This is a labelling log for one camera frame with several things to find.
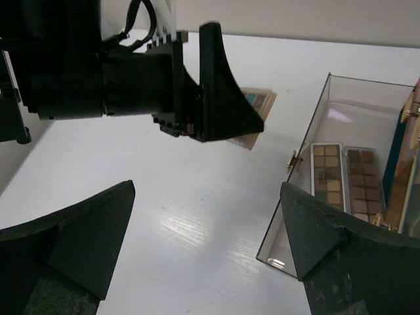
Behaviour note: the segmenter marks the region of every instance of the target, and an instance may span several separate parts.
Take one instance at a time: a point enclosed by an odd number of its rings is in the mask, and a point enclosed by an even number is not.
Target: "white table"
[[[59,121],[0,198],[6,228],[134,180],[133,214],[99,314],[309,314],[303,285],[255,260],[291,151],[328,72],[407,85],[420,75],[414,49],[224,40],[240,86],[278,93],[252,151],[171,138],[150,116]],[[196,34],[184,50],[197,78]]]

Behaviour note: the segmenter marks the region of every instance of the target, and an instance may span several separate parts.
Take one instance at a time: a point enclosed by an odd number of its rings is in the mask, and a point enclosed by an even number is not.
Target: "eyeshadow palette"
[[[310,146],[312,195],[334,208],[347,211],[341,143]]]
[[[385,210],[375,151],[346,147],[345,161],[350,213],[373,223],[375,215]]]

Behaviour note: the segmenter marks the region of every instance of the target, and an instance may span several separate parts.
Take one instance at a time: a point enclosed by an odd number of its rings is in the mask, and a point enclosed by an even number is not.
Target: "palette case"
[[[341,143],[344,147],[371,148],[382,178],[396,126],[413,86],[395,85],[329,74],[300,148],[291,152],[287,181],[312,192],[311,144]],[[412,207],[418,198],[412,198]],[[410,206],[407,217],[420,233],[420,217]],[[264,236],[257,259],[296,278],[280,201]]]

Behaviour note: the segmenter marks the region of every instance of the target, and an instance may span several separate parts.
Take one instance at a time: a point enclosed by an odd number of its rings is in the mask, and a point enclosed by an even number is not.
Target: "open box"
[[[328,75],[303,143],[287,166],[287,181],[311,193],[310,147],[320,142],[373,148],[382,178],[400,112],[412,91],[412,86]],[[296,277],[280,201],[257,259]]]

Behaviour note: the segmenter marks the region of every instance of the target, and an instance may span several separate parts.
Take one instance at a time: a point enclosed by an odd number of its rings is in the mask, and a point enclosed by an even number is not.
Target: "transparent box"
[[[287,179],[311,193],[310,145],[340,142],[372,148],[382,177],[398,118],[412,86],[328,75],[318,105]],[[257,254],[261,262],[296,277],[280,201]]]

